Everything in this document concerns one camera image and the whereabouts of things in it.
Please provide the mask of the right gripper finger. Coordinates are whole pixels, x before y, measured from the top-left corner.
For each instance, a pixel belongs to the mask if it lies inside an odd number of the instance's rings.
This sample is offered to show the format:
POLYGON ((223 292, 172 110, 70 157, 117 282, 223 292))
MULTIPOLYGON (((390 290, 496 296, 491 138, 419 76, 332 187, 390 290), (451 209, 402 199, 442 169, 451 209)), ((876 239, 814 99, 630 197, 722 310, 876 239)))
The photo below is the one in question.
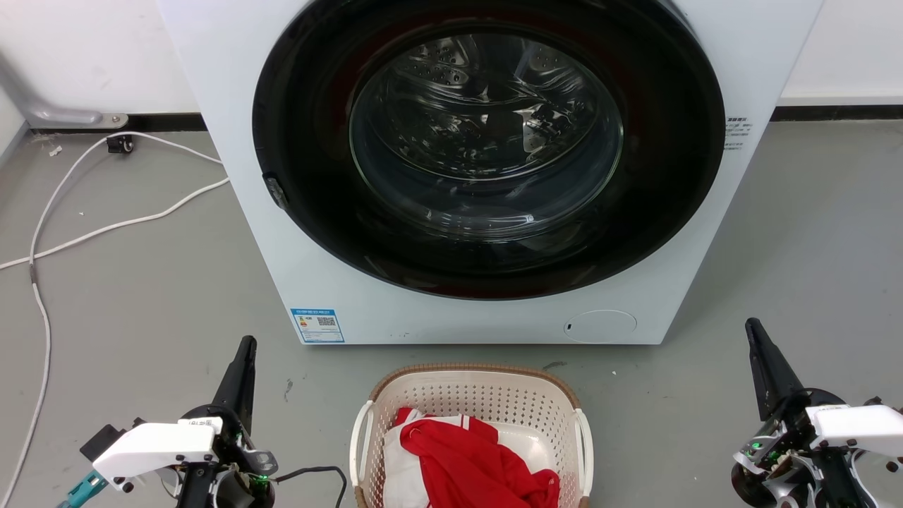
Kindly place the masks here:
POLYGON ((767 367, 765 369, 767 369, 768 379, 770 379, 770 417, 772 417, 784 399, 802 392, 804 386, 771 338, 766 347, 765 364, 767 367))
POLYGON ((770 418, 770 379, 768 379, 765 353, 770 338, 758 318, 751 317, 745 322, 745 332, 749 343, 749 364, 756 393, 759 419, 762 422, 770 418))

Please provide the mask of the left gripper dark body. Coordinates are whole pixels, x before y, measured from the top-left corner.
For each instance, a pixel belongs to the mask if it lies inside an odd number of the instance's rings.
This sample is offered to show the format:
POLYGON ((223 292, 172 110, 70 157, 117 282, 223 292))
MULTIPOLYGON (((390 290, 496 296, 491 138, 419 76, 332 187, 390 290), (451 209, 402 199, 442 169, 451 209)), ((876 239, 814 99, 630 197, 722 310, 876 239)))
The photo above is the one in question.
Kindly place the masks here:
POLYGON ((269 480, 277 472, 273 453, 257 448, 250 432, 230 409, 208 404, 183 418, 220 417, 224 427, 214 438, 217 460, 175 466, 178 485, 175 508, 274 508, 275 489, 269 480))

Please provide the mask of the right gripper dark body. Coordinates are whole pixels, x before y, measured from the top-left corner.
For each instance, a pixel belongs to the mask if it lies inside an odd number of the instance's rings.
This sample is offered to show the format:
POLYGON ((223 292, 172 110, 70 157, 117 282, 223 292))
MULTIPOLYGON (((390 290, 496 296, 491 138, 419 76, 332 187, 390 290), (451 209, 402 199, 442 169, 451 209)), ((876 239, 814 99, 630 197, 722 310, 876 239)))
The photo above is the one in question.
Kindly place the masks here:
POLYGON ((823 389, 757 391, 762 427, 734 456, 731 484, 751 508, 858 508, 852 447, 815 437, 809 409, 842 400, 823 389))

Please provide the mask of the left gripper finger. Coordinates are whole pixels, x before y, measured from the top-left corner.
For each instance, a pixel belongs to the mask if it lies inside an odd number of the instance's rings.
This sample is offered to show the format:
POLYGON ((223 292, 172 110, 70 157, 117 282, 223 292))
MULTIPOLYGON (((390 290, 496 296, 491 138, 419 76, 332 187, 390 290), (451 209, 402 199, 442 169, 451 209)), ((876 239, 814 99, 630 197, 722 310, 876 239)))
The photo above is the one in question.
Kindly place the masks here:
POLYGON ((212 404, 233 411, 244 430, 250 432, 250 337, 242 337, 212 404))
POLYGON ((253 409, 255 396, 255 381, 257 380, 257 339, 244 337, 244 428, 251 432, 253 424, 253 409))

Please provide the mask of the beige perforated laundry basket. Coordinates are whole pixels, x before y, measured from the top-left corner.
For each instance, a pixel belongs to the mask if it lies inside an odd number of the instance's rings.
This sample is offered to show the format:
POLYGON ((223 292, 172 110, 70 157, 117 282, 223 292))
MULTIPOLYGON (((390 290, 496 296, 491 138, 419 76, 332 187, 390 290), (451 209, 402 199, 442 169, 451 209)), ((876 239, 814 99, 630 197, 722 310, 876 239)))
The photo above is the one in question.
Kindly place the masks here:
POLYGON ((529 469, 557 473, 559 508, 590 508, 593 438, 575 392, 541 370, 477 363, 411 365, 374 386, 349 442, 349 482, 358 508, 384 508, 384 438, 403 407, 493 425, 500 443, 529 469))

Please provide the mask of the blue energy label sticker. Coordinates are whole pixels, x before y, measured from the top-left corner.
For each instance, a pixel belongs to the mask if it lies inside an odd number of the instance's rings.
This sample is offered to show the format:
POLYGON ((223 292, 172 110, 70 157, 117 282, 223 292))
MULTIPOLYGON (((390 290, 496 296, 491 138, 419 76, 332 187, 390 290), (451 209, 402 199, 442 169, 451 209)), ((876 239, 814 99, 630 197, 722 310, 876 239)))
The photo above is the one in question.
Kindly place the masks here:
POLYGON ((290 314, 303 344, 345 344, 335 310, 291 308, 290 314))

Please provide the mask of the round white filter cover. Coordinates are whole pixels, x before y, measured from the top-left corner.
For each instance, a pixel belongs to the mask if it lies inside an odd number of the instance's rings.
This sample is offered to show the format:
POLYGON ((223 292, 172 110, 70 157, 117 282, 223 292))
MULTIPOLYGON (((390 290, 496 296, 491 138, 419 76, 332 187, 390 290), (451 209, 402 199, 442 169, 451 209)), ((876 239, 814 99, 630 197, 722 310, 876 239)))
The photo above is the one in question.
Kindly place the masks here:
POLYGON ((619 310, 593 310, 565 322, 564 333, 580 344, 628 344, 636 318, 619 310))

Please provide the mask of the black round washer door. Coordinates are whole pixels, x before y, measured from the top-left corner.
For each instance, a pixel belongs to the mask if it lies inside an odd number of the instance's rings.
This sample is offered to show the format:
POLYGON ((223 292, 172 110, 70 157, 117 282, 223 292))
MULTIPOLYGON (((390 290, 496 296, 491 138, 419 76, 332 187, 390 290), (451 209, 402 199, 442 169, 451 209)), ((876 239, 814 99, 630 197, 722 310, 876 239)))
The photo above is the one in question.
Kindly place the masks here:
POLYGON ((669 0, 310 0, 262 67, 255 151, 316 244, 391 285, 507 301, 634 267, 725 142, 669 0))

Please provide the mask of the small printed text sticker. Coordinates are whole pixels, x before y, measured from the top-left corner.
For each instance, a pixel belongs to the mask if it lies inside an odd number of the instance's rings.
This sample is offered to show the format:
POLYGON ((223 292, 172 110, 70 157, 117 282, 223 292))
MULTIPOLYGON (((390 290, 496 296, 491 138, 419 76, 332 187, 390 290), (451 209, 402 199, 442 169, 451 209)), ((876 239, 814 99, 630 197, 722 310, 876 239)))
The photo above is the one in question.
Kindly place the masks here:
POLYGON ((725 151, 739 151, 745 146, 753 125, 745 116, 725 119, 725 151))

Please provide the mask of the white front-load washing machine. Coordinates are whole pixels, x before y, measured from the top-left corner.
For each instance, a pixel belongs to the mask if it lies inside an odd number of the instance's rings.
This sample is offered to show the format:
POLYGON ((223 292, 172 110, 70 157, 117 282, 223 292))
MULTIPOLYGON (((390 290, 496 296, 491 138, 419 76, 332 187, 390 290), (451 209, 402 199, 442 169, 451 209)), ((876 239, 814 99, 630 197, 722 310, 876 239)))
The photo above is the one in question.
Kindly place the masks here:
POLYGON ((291 318, 291 308, 336 312, 345 344, 311 345, 570 344, 565 322, 593 310, 633 315, 628 344, 661 344, 825 3, 669 1, 713 58, 725 119, 745 116, 753 125, 745 146, 725 151, 723 143, 702 205, 645 260, 581 289, 507 301, 436 296, 374 279, 316 244, 273 200, 255 151, 255 91, 275 42, 310 0, 158 3, 286 314, 291 318))

